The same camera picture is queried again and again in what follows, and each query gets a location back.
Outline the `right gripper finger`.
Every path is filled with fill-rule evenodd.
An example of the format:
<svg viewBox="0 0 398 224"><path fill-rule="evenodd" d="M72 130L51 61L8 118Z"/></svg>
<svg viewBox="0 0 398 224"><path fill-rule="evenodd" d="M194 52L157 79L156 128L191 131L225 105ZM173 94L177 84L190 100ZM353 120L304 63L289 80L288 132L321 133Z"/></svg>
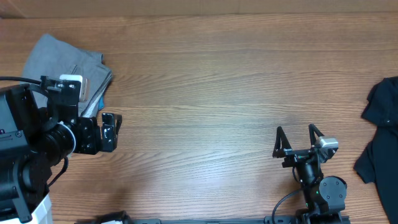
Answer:
<svg viewBox="0 0 398 224"><path fill-rule="evenodd" d="M317 141L317 137L322 137L323 133L314 124L309 124L308 130L310 135L310 143L312 146L314 146L315 142Z"/></svg>
<svg viewBox="0 0 398 224"><path fill-rule="evenodd" d="M275 146L272 153L273 157L282 158L287 157L292 152L292 147L284 133L281 126L277 128Z"/></svg>

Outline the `grey shorts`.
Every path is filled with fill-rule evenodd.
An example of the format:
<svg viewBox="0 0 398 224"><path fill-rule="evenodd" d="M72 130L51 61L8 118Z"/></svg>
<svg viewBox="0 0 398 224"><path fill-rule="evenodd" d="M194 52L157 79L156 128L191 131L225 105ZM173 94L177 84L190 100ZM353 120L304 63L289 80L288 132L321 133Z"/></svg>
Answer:
<svg viewBox="0 0 398 224"><path fill-rule="evenodd" d="M89 79L89 97L79 104L79 112L82 117L96 116L99 99L113 78L112 70L103 63L103 54L79 49L44 34L31 51L22 76L39 80L41 76L60 78L62 74L82 75Z"/></svg>

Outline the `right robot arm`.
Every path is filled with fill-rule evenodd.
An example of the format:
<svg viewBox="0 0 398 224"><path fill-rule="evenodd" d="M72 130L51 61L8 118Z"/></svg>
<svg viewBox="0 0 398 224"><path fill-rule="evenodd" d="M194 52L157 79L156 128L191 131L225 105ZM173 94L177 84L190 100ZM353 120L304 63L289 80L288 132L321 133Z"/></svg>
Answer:
<svg viewBox="0 0 398 224"><path fill-rule="evenodd" d="M282 167L292 169L300 188L280 199L268 219L271 223L350 224L349 217L341 214L346 208L347 183L337 176L324 176L321 169L336 154L338 141L325 136L314 124L308 125L308 131L310 148L294 150L282 127L277 128L272 156L283 158ZM277 216L279 206L300 192L305 208L297 210L295 215Z"/></svg>

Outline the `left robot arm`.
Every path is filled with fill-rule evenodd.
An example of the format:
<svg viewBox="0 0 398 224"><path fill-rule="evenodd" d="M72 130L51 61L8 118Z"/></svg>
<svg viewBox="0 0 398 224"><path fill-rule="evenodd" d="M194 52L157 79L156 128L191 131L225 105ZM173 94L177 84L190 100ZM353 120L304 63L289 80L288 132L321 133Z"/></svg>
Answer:
<svg viewBox="0 0 398 224"><path fill-rule="evenodd" d="M18 77L1 89L1 223L52 223L49 188L72 153L95 155L117 147L122 116L82 117L88 84L79 75Z"/></svg>

